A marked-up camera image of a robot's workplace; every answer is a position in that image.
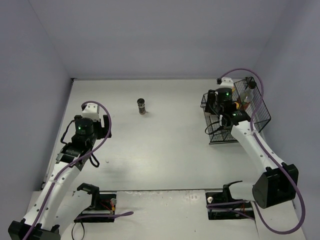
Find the tall clear red-label bottle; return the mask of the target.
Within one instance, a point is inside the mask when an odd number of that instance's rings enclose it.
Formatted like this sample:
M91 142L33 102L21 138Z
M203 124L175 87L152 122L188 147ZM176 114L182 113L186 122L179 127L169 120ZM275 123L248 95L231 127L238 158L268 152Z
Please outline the tall clear red-label bottle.
M254 98L253 92L256 86L257 86L257 83L255 81L250 81L248 83L247 88L241 93L240 95L241 105L244 110L248 108L249 104L253 100Z

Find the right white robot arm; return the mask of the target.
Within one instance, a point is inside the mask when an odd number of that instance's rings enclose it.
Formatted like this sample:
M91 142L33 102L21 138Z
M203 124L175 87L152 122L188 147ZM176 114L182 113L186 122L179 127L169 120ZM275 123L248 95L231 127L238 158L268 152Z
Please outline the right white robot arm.
M221 200L233 206L242 200L254 201L266 209L296 197L299 171L294 164L286 164L266 144L251 117L233 101L228 87L209 90L206 109L218 117L222 130L228 131L244 148L258 171L258 179L252 183L239 180L221 193Z

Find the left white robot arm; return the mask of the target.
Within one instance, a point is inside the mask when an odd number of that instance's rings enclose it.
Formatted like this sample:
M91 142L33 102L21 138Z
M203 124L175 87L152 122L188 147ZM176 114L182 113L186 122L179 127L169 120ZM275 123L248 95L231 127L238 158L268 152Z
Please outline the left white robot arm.
M33 207L21 221L12 221L8 234L13 240L59 240L66 228L85 209L94 210L100 204L99 187L82 183L71 205L61 203L70 185L86 162L100 166L94 152L96 141L105 142L112 136L109 114L100 119L97 113L75 116L75 134L59 152L49 180Z

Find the far spice jar black lid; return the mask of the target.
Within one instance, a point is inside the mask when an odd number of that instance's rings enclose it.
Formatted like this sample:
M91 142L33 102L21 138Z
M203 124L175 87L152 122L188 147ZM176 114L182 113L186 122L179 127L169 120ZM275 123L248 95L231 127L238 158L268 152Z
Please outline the far spice jar black lid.
M146 113L145 100L143 98L139 98L137 100L138 112L140 115L144 115Z

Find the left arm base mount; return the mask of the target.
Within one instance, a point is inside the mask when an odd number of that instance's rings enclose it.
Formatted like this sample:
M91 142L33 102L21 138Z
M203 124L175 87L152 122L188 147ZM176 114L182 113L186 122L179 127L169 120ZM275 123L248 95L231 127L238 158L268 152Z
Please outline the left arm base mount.
M74 220L75 223L113 223L115 215L117 194L115 192L102 192L98 186L82 183L77 191L84 191L90 197L90 205L85 208Z

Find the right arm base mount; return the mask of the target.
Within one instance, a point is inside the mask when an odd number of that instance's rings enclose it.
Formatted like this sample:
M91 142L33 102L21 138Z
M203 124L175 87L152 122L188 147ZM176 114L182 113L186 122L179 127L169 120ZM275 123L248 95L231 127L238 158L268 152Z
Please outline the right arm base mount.
M220 190L205 192L207 216L210 221L255 220L254 210L249 201L232 198L230 186L238 183L242 181L233 181L224 184Z

